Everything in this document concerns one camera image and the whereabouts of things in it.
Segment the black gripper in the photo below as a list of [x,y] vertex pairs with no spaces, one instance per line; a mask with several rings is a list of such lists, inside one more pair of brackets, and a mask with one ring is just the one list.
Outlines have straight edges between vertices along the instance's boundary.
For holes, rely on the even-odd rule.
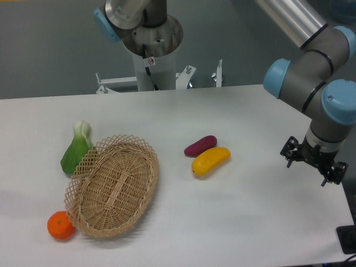
[[299,152],[301,152],[304,162],[320,170],[324,177],[321,186],[325,186],[327,183],[339,185],[342,182],[348,164],[341,161],[334,162],[335,151],[330,152],[320,144],[311,145],[306,137],[299,148],[298,140],[294,136],[290,136],[280,151],[280,155],[287,161],[287,168],[293,162],[300,161]]

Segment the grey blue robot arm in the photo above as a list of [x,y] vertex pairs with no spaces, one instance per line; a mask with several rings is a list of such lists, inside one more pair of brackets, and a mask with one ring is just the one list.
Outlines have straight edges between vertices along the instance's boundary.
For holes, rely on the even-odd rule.
[[[355,54],[355,34],[330,27],[306,1],[259,1],[260,8],[302,50],[296,62],[275,61],[263,87],[275,98],[308,116],[303,142],[291,137],[281,150],[289,164],[303,161],[326,183],[339,184],[348,168],[335,157],[355,126],[355,83],[330,78]],[[140,91],[186,89],[194,68],[177,74],[174,52],[182,26],[167,14],[166,1],[106,1],[94,20],[112,42],[122,41],[132,54]]]

